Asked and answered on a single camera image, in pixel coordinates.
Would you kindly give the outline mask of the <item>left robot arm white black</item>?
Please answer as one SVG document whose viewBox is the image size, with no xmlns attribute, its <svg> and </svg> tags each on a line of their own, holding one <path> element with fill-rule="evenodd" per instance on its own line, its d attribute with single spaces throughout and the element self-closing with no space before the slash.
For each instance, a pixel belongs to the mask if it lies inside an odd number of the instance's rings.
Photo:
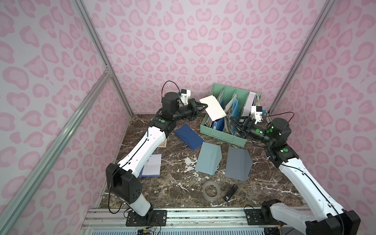
<svg viewBox="0 0 376 235">
<path fill-rule="evenodd" d="M 131 210 L 145 220 L 152 218 L 152 205 L 143 195 L 143 185 L 138 177 L 155 149 L 167 139 L 180 120 L 195 120 L 208 108 L 195 99 L 183 101 L 182 95 L 169 92 L 162 97 L 162 108 L 148 125 L 137 145 L 117 164 L 106 168 L 109 193 L 124 201 Z"/>
</svg>

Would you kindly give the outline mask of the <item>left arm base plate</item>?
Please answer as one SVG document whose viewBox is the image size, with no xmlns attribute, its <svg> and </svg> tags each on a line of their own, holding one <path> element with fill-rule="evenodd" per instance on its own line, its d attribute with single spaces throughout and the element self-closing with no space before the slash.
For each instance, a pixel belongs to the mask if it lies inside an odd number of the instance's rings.
<svg viewBox="0 0 376 235">
<path fill-rule="evenodd" d="M 166 226 L 167 210 L 150 210 L 147 215 L 138 215 L 135 211 L 130 211 L 125 216 L 126 227 L 142 227 L 142 226 Z"/>
</svg>

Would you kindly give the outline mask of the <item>dark blue envelope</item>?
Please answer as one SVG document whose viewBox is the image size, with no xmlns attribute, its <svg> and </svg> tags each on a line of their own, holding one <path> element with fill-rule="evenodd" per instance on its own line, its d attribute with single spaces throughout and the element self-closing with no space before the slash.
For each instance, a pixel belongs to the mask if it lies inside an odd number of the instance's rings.
<svg viewBox="0 0 376 235">
<path fill-rule="evenodd" d="M 175 131 L 175 134 L 191 149 L 199 148 L 204 140 L 193 131 L 188 125 L 184 124 L 181 128 Z"/>
</svg>

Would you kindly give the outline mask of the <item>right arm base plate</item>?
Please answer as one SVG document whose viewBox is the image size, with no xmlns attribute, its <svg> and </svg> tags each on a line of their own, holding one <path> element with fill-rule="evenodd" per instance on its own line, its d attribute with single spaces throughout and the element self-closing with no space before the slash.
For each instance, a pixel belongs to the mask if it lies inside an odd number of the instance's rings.
<svg viewBox="0 0 376 235">
<path fill-rule="evenodd" d="M 248 225 L 257 225 L 257 226 L 284 226 L 284 223 L 274 219 L 268 212 L 263 208 L 255 209 L 253 207 L 244 208 L 244 213 Z"/>
</svg>

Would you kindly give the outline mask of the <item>white letter paper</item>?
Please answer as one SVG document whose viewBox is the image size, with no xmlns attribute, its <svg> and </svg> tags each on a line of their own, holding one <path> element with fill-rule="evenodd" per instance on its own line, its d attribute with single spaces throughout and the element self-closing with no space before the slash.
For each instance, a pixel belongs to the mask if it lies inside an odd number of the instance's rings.
<svg viewBox="0 0 376 235">
<path fill-rule="evenodd" d="M 140 177 L 159 177 L 161 171 L 162 154 L 152 154 L 143 167 Z"/>
</svg>

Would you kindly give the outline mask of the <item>light blue envelope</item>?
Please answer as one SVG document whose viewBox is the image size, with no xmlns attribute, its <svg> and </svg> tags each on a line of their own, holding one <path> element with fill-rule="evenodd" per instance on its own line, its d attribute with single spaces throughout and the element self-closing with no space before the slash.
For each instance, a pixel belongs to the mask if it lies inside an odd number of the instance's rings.
<svg viewBox="0 0 376 235">
<path fill-rule="evenodd" d="M 204 142 L 201 146 L 195 170 L 208 175 L 214 175 L 221 159 L 221 147 Z"/>
</svg>

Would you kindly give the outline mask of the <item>cream letter paper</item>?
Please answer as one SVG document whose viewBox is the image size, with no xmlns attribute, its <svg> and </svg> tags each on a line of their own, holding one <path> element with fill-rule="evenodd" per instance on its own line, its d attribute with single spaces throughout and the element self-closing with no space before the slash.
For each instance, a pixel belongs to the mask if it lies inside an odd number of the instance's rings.
<svg viewBox="0 0 376 235">
<path fill-rule="evenodd" d="M 165 139 L 161 144 L 159 144 L 158 147 L 160 147 L 160 148 L 166 148 L 166 144 L 167 144 L 167 139 Z"/>
</svg>

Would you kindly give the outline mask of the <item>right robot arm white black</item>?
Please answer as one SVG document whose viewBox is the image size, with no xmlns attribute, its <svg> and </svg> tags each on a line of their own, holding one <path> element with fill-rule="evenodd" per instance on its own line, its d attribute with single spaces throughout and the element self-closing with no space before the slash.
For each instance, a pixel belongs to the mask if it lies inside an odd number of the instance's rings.
<svg viewBox="0 0 376 235">
<path fill-rule="evenodd" d="M 251 117 L 231 117 L 230 125 L 241 137 L 250 137 L 264 144 L 268 159 L 290 180 L 312 212 L 312 215 L 303 214 L 278 199 L 269 200 L 263 202 L 260 209 L 263 222 L 280 221 L 304 235 L 357 234 L 361 222 L 357 213 L 336 202 L 288 145 L 291 129 L 287 120 L 277 117 L 262 128 Z"/>
</svg>

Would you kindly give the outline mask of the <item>grey envelope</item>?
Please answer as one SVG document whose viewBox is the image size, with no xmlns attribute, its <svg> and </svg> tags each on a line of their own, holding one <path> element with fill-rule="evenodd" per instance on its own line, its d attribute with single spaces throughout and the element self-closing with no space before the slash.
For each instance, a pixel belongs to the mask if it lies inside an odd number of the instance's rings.
<svg viewBox="0 0 376 235">
<path fill-rule="evenodd" d="M 253 161 L 246 149 L 230 146 L 228 150 L 225 176 L 239 181 L 247 181 Z"/>
</svg>

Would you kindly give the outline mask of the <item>beige letter paper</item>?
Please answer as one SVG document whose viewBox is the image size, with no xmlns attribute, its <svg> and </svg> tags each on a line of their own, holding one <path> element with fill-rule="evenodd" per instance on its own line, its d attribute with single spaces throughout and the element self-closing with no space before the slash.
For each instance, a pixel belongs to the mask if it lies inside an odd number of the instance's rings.
<svg viewBox="0 0 376 235">
<path fill-rule="evenodd" d="M 212 121 L 216 121 L 226 116 L 224 109 L 221 107 L 219 101 L 215 96 L 210 95 L 208 97 L 200 99 L 199 101 L 200 103 L 207 105 L 207 108 L 205 110 Z"/>
</svg>

